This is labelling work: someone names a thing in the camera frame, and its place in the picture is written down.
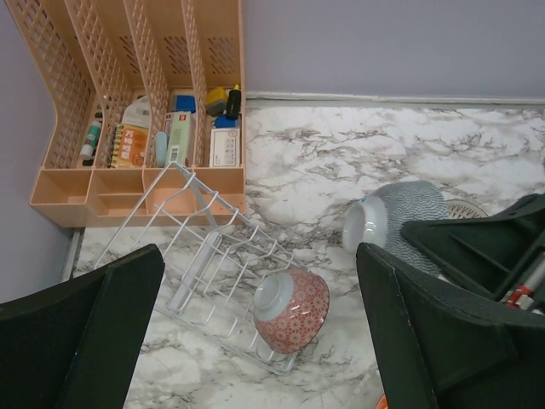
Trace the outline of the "blue wave outside bowl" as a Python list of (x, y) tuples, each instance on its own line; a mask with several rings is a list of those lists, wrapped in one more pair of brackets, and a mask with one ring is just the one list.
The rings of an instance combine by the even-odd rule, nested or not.
[(432, 276), (440, 269), (402, 237), (407, 222), (444, 220), (449, 209), (441, 190), (430, 181), (395, 182), (355, 201), (342, 228), (342, 246), (353, 254), (361, 243), (378, 245)]

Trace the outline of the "black yellow marker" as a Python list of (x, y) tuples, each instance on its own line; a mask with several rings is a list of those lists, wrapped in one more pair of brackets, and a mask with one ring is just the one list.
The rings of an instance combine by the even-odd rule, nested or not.
[(241, 105), (242, 91), (240, 85), (236, 84), (227, 96), (226, 117), (230, 120), (237, 120), (241, 111)]

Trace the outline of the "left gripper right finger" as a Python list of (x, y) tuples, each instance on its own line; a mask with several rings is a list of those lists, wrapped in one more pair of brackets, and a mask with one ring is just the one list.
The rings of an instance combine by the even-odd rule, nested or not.
[(362, 243), (357, 273), (391, 408), (542, 408), (544, 317)]

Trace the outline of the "white paper pack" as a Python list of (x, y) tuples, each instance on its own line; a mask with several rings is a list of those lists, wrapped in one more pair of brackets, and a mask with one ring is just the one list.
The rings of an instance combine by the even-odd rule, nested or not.
[(133, 101), (124, 111), (122, 124), (148, 129), (151, 122), (150, 103), (144, 95)]

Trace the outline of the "purple pattern white bowl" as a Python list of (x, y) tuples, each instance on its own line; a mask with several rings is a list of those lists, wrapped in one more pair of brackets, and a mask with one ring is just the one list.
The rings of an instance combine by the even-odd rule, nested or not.
[(449, 199), (446, 201), (446, 204), (450, 219), (473, 219), (488, 216), (479, 206), (466, 200)]

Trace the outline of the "blue box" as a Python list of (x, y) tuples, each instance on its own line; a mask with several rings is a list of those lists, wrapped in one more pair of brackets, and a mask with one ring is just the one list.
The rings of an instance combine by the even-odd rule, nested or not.
[(195, 113), (197, 111), (195, 97), (193, 95), (175, 95), (171, 111)]

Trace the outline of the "red floral outside bowl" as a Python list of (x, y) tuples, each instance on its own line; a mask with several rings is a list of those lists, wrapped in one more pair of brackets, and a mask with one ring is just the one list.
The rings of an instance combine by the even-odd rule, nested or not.
[(325, 280), (303, 268), (269, 274), (253, 301), (255, 328), (279, 354), (304, 349), (322, 328), (330, 308)]

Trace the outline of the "white glue bottle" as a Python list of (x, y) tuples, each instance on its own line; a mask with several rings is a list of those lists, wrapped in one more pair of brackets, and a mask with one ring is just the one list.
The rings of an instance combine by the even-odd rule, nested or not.
[(87, 131), (87, 135), (84, 137), (83, 145), (80, 151), (80, 157), (84, 160), (91, 159), (95, 151), (98, 140), (100, 139), (100, 133), (102, 128), (102, 122), (93, 121)]

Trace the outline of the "light blue eraser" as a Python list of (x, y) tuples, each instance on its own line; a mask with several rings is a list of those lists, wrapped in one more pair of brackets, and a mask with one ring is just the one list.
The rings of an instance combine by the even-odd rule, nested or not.
[(164, 131), (155, 135), (155, 156), (157, 167), (163, 168), (167, 163), (169, 136)]

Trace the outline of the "orange white floral bowl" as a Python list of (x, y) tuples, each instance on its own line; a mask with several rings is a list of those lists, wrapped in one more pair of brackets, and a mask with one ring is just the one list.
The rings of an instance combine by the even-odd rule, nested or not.
[(385, 395), (382, 395), (379, 401), (377, 401), (375, 409), (388, 409), (387, 398)]

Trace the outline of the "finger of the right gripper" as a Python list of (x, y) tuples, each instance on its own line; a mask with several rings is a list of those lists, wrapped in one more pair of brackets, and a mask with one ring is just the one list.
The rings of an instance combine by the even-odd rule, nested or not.
[(544, 195), (524, 196), (483, 218), (407, 222), (401, 234), (450, 281), (501, 301), (544, 253)]

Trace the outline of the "orange plastic file organizer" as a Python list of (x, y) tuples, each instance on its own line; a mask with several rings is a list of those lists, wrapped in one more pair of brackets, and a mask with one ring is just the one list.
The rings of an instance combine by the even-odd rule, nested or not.
[(239, 1), (10, 1), (54, 105), (31, 206), (65, 228), (226, 222), (242, 153), (215, 158), (212, 95), (244, 87)]

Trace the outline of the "white label box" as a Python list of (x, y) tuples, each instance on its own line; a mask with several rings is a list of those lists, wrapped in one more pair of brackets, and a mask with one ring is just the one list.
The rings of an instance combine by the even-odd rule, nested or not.
[(211, 130), (210, 167), (239, 167), (241, 164), (241, 137), (239, 128)]

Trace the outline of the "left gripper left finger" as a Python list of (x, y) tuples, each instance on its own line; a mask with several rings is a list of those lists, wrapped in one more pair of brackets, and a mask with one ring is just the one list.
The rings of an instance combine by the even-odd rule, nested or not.
[(1, 306), (3, 408), (121, 408), (165, 263), (146, 245)]

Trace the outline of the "green white box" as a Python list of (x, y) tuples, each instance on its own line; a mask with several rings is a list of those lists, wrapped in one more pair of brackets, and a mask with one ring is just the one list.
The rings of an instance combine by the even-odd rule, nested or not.
[(188, 111), (166, 114), (164, 131), (169, 137), (167, 161), (189, 167), (193, 162), (196, 115)]

